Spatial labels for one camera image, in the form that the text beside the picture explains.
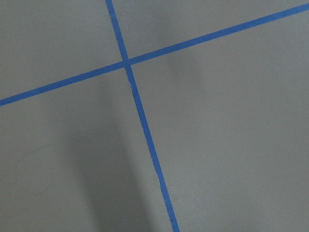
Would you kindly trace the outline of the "brown paper table mat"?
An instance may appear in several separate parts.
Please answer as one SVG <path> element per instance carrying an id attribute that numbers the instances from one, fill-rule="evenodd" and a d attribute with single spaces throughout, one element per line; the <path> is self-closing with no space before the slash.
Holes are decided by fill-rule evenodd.
<path id="1" fill-rule="evenodd" d="M 306 0 L 3 0 L 3 232 L 306 232 Z"/>

